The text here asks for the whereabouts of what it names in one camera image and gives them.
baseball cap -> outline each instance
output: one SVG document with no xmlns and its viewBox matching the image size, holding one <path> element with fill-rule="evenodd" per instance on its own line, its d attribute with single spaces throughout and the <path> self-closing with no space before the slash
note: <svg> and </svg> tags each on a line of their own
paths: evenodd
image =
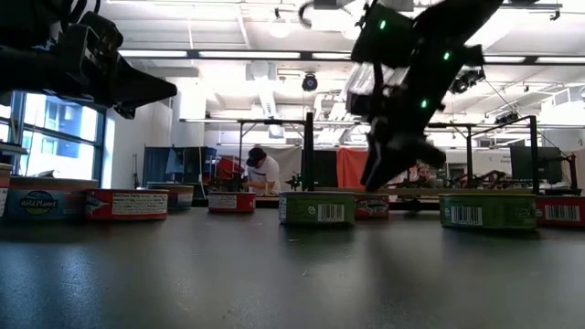
<svg viewBox="0 0 585 329">
<path fill-rule="evenodd" d="M 266 157 L 266 153 L 260 147 L 254 147 L 248 152 L 247 166 L 256 166 L 260 160 Z"/>
</svg>

can label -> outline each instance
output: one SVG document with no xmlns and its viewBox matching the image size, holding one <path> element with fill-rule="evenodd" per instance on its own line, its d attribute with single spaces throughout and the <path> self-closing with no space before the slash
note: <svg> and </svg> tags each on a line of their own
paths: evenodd
<svg viewBox="0 0 585 329">
<path fill-rule="evenodd" d="M 286 219 L 286 197 L 284 196 L 278 199 L 278 219 L 280 221 Z"/>
<path fill-rule="evenodd" d="M 536 204 L 527 197 L 445 196 L 440 201 L 444 226 L 535 228 Z"/>
<path fill-rule="evenodd" d="M 543 225 L 585 225 L 585 197 L 537 197 L 537 219 Z"/>
<path fill-rule="evenodd" d="M 113 215 L 166 214 L 166 207 L 166 194 L 114 193 L 112 196 Z"/>
<path fill-rule="evenodd" d="M 238 207 L 238 196 L 236 195 L 209 195 L 207 200 L 210 208 L 236 209 Z"/>
<path fill-rule="evenodd" d="M 388 196 L 356 195 L 356 217 L 387 218 Z"/>
<path fill-rule="evenodd" d="M 193 193 L 179 193 L 176 195 L 177 207 L 191 207 L 193 202 Z"/>
<path fill-rule="evenodd" d="M 279 219 L 286 223 L 354 223 L 356 200 L 349 196 L 281 196 Z"/>
<path fill-rule="evenodd" d="M 19 219 L 66 219 L 83 214 L 85 191 L 10 189 L 6 216 Z"/>
<path fill-rule="evenodd" d="M 2 214 L 4 214 L 7 196 L 8 196 L 8 189 L 7 188 L 0 188 L 0 217 L 2 216 Z"/>
<path fill-rule="evenodd" d="M 85 199 L 85 213 L 91 219 L 166 218 L 167 202 L 166 193 L 90 191 Z"/>
</svg>

person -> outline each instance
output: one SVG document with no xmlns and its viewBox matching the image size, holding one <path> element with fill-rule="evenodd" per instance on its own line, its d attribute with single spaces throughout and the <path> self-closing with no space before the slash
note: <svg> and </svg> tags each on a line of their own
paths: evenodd
<svg viewBox="0 0 585 329">
<path fill-rule="evenodd" d="M 267 155 L 260 147 L 248 152 L 248 182 L 244 187 L 259 195 L 278 195 L 281 192 L 280 173 L 276 160 Z"/>
<path fill-rule="evenodd" d="M 438 188 L 440 185 L 438 182 L 431 177 L 431 170 L 426 165 L 419 166 L 417 171 L 417 184 L 420 187 L 427 187 L 427 188 Z"/>
</svg>

gray table surface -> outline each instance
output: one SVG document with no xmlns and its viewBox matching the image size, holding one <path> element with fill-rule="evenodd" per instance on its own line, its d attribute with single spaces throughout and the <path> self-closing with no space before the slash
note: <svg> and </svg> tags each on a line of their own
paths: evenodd
<svg viewBox="0 0 585 329">
<path fill-rule="evenodd" d="M 0 328 L 583 328 L 585 231 L 436 214 L 285 228 L 277 210 L 0 228 Z"/>
</svg>

green can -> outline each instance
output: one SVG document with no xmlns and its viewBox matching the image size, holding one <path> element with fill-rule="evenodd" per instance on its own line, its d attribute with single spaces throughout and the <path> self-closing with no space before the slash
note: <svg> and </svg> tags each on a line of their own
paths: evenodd
<svg viewBox="0 0 585 329">
<path fill-rule="evenodd" d="M 530 230 L 537 227 L 533 195 L 442 195 L 444 227 Z"/>
<path fill-rule="evenodd" d="M 356 196 L 348 192 L 284 192 L 279 199 L 283 224 L 356 223 Z"/>
</svg>

